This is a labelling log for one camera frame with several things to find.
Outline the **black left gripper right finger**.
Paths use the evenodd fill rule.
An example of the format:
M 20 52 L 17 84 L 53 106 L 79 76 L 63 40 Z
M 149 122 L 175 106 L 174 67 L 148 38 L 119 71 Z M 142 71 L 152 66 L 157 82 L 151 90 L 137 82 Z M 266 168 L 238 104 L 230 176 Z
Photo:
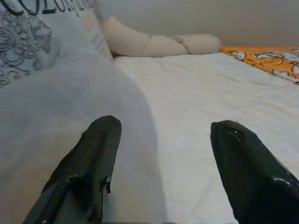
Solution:
M 299 224 L 299 179 L 253 131 L 231 120 L 213 122 L 210 140 L 239 224 Z

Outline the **white quilted mattress sheet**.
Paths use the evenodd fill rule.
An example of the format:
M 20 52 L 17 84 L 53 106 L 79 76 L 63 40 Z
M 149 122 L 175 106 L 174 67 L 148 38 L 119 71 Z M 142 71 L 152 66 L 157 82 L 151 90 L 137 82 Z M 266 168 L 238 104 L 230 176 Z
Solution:
M 223 53 L 114 63 L 149 103 L 168 221 L 238 224 L 211 148 L 213 122 L 246 126 L 299 178 L 298 85 Z

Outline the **beige bolster pillow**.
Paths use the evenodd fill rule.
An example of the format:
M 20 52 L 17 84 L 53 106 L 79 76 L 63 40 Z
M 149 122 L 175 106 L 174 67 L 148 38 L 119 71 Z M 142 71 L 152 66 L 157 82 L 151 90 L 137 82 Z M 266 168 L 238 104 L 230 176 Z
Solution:
M 103 23 L 110 50 L 120 56 L 166 57 L 218 53 L 221 40 L 212 34 L 153 35 L 125 26 L 112 16 Z

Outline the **grey swirl print lettered pillow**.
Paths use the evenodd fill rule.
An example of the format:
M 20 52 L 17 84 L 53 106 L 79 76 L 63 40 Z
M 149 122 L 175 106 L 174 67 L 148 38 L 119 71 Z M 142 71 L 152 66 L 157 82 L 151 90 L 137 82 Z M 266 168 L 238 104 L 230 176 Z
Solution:
M 95 0 L 0 0 L 0 88 L 51 67 L 67 42 L 112 58 Z

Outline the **plain pale grey pillow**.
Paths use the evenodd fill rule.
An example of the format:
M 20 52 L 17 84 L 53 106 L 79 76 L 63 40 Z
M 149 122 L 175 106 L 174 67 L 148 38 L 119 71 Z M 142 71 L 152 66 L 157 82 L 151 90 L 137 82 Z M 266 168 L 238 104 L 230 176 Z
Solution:
M 0 88 L 0 224 L 21 224 L 97 118 L 122 125 L 104 220 L 162 224 L 164 190 L 148 101 L 111 61 L 64 44 L 55 64 Z

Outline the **yellow cartoon egg print comforter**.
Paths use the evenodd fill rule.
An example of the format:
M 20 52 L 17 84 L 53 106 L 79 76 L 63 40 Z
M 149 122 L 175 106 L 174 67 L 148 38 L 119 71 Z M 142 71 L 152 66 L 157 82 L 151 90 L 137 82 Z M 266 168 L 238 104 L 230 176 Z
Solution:
M 288 48 L 223 46 L 221 52 L 299 85 L 299 46 Z

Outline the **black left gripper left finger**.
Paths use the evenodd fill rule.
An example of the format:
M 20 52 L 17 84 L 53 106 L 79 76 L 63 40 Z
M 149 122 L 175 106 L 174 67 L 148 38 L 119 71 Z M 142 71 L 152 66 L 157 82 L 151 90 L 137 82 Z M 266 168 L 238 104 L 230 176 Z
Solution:
M 101 224 L 121 132 L 114 116 L 93 121 L 55 168 L 23 224 Z

